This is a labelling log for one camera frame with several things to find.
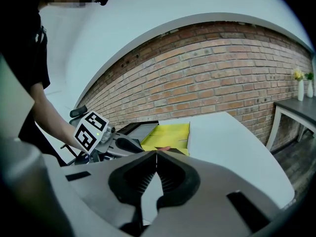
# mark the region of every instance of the vase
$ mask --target vase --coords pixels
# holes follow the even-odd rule
[[[313,82],[313,80],[308,80],[308,88],[307,88],[307,96],[311,97],[311,98],[314,95],[312,82]]]
[[[300,80],[298,82],[297,99],[298,99],[298,101],[302,101],[304,99],[304,80]]]

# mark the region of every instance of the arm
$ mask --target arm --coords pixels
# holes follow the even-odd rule
[[[32,114],[36,123],[49,135],[65,144],[82,150],[73,138],[75,127],[67,123],[56,111],[51,102],[46,98],[42,83],[31,87],[31,97],[35,100]]]

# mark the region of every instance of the dark floor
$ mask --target dark floor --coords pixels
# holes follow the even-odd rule
[[[274,156],[293,185],[295,199],[300,200],[316,172],[316,138],[307,131],[299,143],[291,144]]]

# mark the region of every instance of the person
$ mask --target person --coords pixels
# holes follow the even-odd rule
[[[47,36],[41,25],[39,11],[48,5],[82,7],[94,0],[2,0],[1,6],[1,53],[7,64],[34,99],[19,138],[39,148],[44,154],[66,165],[47,141],[35,122],[48,134],[67,145],[82,150],[74,140],[75,127],[58,114],[45,96],[50,85],[47,71]]]

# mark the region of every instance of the black shirt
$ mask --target black shirt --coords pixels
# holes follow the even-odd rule
[[[41,25],[38,11],[39,0],[31,0],[18,9],[5,11],[1,24],[1,52],[9,67],[29,93],[32,85],[41,82],[44,89],[50,85],[47,71],[47,36]],[[58,159],[66,165],[28,114],[19,134],[22,141],[38,147],[44,154]]]

